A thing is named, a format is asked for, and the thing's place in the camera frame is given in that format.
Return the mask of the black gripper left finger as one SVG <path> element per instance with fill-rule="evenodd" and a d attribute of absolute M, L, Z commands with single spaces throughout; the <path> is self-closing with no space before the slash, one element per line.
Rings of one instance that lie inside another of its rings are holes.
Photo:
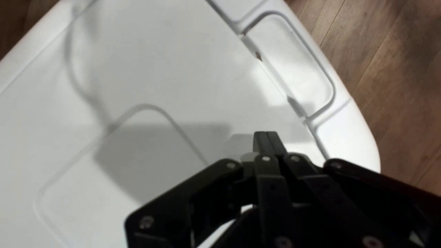
<path fill-rule="evenodd" d="M 258 214 L 242 208 L 257 203 L 251 163 L 218 160 L 132 213 L 129 248 L 196 248 L 227 222 L 234 222 L 212 248 L 257 248 Z"/>

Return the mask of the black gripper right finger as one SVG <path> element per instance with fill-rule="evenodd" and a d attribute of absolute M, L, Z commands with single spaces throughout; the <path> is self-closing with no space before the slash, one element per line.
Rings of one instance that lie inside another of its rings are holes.
<path fill-rule="evenodd" d="M 441 248 L 441 197 L 345 160 L 323 167 L 254 135 L 261 237 L 293 248 Z"/>

